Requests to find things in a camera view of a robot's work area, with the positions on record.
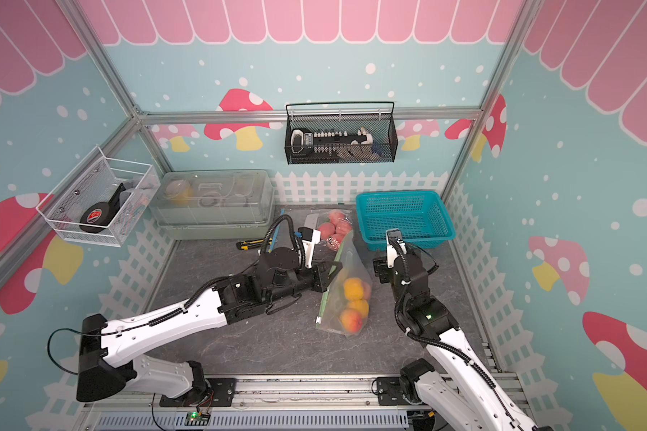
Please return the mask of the pink peach front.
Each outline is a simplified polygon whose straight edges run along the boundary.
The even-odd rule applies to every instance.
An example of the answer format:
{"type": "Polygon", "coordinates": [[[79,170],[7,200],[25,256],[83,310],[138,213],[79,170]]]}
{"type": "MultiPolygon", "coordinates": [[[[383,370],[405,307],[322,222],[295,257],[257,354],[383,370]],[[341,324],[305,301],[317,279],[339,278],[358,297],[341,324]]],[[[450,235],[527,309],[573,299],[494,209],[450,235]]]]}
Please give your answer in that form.
{"type": "Polygon", "coordinates": [[[363,282],[362,283],[362,288],[363,288],[363,298],[365,300],[370,300],[370,298],[371,298],[371,285],[366,283],[366,282],[363,282]]]}

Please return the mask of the yellow peach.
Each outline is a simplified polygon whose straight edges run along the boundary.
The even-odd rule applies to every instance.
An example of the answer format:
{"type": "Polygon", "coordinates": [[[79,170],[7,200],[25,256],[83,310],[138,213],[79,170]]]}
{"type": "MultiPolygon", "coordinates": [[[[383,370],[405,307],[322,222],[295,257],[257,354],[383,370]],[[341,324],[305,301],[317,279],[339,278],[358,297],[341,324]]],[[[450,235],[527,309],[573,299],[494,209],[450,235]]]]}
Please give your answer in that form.
{"type": "Polygon", "coordinates": [[[364,299],[361,278],[347,278],[343,282],[343,293],[347,301],[364,299]]]}
{"type": "Polygon", "coordinates": [[[363,319],[367,319],[368,314],[370,313],[370,304],[366,299],[350,301],[349,303],[347,303],[347,307],[349,309],[357,311],[363,319]]]}

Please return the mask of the large pink peach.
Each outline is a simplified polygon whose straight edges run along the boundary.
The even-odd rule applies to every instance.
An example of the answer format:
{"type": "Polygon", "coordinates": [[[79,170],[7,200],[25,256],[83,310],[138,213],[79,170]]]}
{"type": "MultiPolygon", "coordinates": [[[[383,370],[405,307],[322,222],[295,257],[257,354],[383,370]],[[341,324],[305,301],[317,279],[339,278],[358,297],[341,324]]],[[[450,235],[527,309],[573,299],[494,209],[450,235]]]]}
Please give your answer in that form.
{"type": "Polygon", "coordinates": [[[326,241],[329,237],[335,234],[335,226],[330,222],[320,224],[317,230],[321,233],[322,241],[326,241]]]}

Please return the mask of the green zipper bag with coasters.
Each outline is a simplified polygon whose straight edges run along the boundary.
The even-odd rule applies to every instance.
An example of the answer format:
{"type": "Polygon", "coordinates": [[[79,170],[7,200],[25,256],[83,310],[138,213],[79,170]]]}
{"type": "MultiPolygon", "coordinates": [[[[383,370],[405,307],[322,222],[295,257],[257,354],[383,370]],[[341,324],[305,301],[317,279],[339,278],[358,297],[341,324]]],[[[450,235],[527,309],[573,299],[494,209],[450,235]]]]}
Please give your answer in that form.
{"type": "Polygon", "coordinates": [[[357,336],[370,315],[372,280],[354,245],[354,232],[347,233],[335,256],[341,269],[323,294],[316,328],[345,337],[357,336]]]}

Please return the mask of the clear blue zip-top bag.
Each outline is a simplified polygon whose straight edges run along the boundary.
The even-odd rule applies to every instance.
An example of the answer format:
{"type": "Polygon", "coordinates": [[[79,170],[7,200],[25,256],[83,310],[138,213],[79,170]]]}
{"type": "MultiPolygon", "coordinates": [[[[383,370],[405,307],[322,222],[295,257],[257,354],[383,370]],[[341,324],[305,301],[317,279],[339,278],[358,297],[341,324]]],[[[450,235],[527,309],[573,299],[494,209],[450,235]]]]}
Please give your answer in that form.
{"type": "Polygon", "coordinates": [[[317,252],[339,251],[344,238],[354,230],[352,210],[345,207],[291,206],[283,207],[278,215],[289,215],[296,233],[300,227],[319,231],[320,240],[315,246],[317,252]]]}

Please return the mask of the red orange peach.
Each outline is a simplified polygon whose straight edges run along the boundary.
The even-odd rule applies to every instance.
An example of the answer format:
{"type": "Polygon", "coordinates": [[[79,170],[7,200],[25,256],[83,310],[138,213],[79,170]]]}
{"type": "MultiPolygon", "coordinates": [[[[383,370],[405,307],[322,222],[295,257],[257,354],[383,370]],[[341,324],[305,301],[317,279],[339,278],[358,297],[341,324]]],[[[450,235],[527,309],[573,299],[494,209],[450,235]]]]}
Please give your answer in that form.
{"type": "Polygon", "coordinates": [[[343,331],[350,335],[359,333],[365,322],[365,318],[359,311],[350,308],[343,310],[339,319],[343,331]]]}

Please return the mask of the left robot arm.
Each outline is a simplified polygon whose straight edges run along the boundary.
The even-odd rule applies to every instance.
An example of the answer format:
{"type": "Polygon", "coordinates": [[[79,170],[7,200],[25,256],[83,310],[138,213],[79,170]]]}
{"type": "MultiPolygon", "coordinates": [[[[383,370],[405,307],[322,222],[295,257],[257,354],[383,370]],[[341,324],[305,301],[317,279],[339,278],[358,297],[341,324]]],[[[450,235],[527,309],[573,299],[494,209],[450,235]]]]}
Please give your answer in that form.
{"type": "Polygon", "coordinates": [[[201,409],[216,391],[197,361],[169,362],[149,351],[203,330],[219,329],[294,305],[307,291],[324,293],[343,268],[337,260],[315,260],[320,233],[296,228],[280,215],[268,228],[258,259],[233,275],[212,278],[189,298],[129,318],[86,317],[80,337],[75,398],[100,402],[122,391],[152,393],[164,407],[201,409]]]}

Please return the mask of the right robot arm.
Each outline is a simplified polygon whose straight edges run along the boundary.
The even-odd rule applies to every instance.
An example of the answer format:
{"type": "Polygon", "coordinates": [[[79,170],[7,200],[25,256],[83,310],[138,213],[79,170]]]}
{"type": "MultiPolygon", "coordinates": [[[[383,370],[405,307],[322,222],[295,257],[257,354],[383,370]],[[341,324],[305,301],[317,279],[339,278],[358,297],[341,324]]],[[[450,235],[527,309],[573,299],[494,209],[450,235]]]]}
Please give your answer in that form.
{"type": "Polygon", "coordinates": [[[449,375],[447,384],[426,359],[401,370],[400,386],[411,404],[424,404],[454,430],[548,430],[539,426],[499,386],[485,368],[458,320],[433,296],[422,250],[403,241],[398,230],[386,236],[386,258],[374,260],[375,274],[394,293],[393,316],[404,336],[421,344],[449,375]]]}

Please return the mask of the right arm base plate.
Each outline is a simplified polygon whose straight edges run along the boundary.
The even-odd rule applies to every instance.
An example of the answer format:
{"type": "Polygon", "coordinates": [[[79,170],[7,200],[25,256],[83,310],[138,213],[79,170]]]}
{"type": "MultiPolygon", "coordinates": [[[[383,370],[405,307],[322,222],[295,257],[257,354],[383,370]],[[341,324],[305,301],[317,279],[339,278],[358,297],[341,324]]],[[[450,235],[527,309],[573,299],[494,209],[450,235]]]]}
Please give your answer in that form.
{"type": "Polygon", "coordinates": [[[377,377],[370,386],[380,406],[425,406],[419,395],[419,384],[427,379],[409,380],[402,376],[377,377]]]}

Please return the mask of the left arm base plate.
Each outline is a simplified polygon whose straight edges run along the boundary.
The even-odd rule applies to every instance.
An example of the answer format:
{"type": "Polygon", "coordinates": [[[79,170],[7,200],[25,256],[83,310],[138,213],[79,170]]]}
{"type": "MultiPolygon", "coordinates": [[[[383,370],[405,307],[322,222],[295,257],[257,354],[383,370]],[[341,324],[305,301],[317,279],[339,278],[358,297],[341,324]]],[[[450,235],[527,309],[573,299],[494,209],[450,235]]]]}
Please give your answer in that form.
{"type": "Polygon", "coordinates": [[[162,395],[159,406],[162,408],[231,407],[236,385],[235,378],[204,379],[203,383],[195,385],[188,393],[178,398],[171,399],[162,395]]]}

